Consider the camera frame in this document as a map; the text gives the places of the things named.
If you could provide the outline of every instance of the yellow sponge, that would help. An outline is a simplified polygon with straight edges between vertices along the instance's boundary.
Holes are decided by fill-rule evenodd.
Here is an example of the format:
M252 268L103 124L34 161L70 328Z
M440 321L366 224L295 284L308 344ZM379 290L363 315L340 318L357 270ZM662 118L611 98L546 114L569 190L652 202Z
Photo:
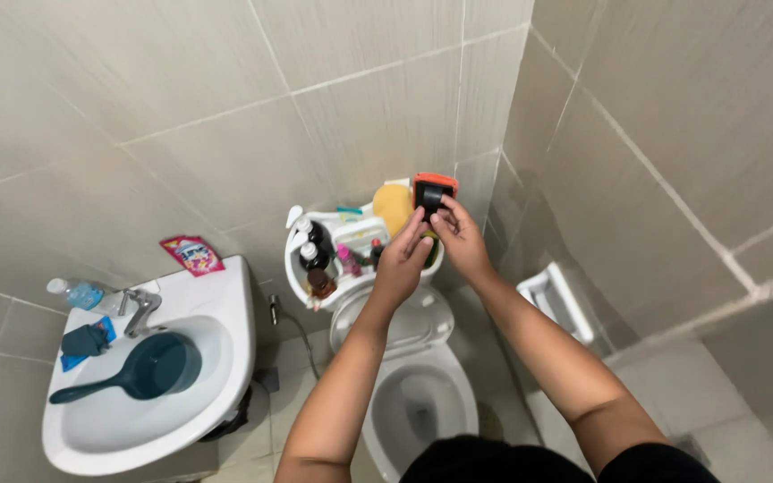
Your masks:
M386 222L389 236L395 236L413 213L411 190L402 185L383 185L374 192L372 210Z

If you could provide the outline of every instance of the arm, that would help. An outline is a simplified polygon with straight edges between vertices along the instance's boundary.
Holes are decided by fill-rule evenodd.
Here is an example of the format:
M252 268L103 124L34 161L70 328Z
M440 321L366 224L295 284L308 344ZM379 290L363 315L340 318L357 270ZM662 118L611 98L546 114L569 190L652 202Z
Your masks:
M454 199L431 217L456 269L482 299L544 393L563 414L596 476L622 451L667 443L609 369L495 272L478 226Z
M350 482L350 460L369 408L395 309L419 284L431 239L422 208L381 255L374 288L291 427L275 481Z

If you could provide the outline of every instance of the bidet hose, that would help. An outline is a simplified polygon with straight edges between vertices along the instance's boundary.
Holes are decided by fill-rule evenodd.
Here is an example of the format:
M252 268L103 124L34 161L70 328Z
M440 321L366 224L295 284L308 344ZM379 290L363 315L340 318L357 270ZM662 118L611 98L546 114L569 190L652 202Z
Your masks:
M297 326L297 330L300 331L300 335L303 338L303 345L306 346L306 355L309 357L309 367L312 368L312 373L315 374L315 379L319 381L321 376L318 374L318 370L315 368L315 359L312 357L312 346L309 346L309 338L306 337L306 331L303 330L303 325L300 324L300 321L298 321L294 315L291 315L282 310L282 304L279 302L278 295L271 294L268 299L271 303L271 322L273 325L279 323L280 317L284 315L285 317L289 318L294 323L294 325Z

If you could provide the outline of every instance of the dark teal water scoop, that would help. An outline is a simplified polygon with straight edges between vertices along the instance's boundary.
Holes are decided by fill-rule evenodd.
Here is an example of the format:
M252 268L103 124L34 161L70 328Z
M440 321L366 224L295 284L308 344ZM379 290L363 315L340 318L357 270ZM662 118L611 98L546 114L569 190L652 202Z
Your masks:
M201 370L202 354L188 337L174 333L152 335L133 348L115 376L58 390L49 401L72 402L113 386L120 386L133 399L154 399L186 390Z

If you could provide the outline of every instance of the black shirt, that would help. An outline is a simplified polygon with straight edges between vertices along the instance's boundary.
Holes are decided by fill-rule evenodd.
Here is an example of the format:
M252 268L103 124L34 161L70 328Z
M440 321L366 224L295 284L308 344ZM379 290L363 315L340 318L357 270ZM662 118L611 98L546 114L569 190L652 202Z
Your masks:
M456 436L435 441L401 478L401 483L431 481L592 483L593 477L564 456L541 446L510 446L479 436ZM598 481L718 483L705 466L681 449L657 443L626 449L607 463Z

